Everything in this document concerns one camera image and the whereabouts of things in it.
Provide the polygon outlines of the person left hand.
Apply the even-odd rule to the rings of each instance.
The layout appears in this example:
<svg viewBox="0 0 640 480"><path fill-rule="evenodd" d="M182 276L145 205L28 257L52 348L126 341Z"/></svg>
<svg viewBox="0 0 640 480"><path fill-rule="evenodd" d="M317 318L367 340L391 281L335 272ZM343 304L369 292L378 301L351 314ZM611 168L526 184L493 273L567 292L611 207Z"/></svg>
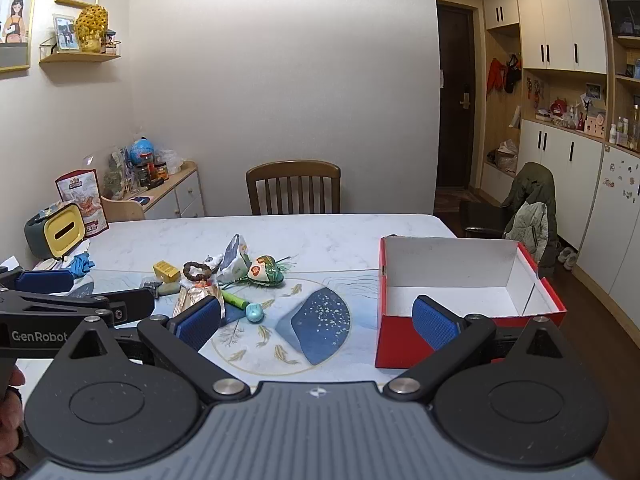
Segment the person left hand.
<svg viewBox="0 0 640 480"><path fill-rule="evenodd" d="M23 439L23 401L18 388L24 383L24 374L14 366L6 393L1 397L1 457L14 452Z"/></svg>

